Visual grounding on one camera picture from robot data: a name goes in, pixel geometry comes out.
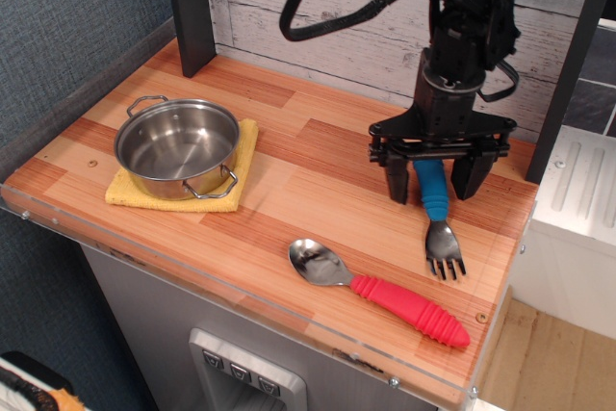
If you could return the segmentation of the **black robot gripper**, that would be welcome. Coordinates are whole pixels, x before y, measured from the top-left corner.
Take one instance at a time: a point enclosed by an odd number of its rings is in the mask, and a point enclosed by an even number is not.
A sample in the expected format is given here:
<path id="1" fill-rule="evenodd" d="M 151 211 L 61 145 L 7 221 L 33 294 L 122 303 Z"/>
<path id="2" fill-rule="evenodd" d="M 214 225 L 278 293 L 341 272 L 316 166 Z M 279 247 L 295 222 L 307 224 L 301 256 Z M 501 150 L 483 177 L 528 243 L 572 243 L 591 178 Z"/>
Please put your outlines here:
<path id="1" fill-rule="evenodd" d="M 477 193 L 494 162 L 509 154 L 516 122 L 474 110 L 484 81 L 483 71 L 467 81 L 420 71 L 411 107 L 370 126 L 370 160 L 386 164 L 389 195 L 396 203 L 407 202 L 408 160 L 454 159 L 450 180 L 456 197 L 466 200 Z"/>

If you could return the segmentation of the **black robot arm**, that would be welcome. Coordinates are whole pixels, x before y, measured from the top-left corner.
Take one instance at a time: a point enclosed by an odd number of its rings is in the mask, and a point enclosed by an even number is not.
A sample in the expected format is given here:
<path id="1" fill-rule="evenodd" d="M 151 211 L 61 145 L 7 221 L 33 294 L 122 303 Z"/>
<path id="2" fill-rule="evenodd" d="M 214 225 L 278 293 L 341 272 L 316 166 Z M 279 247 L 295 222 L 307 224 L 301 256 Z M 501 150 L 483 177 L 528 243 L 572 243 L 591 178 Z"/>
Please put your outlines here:
<path id="1" fill-rule="evenodd" d="M 376 122 L 370 158 L 385 169 L 390 197 L 405 203 L 411 161 L 451 159 L 462 200 L 476 194 L 517 127 L 508 117 L 475 110 L 512 94 L 519 82 L 506 62 L 520 35 L 515 0 L 428 0 L 429 45 L 422 51 L 411 107 Z"/>

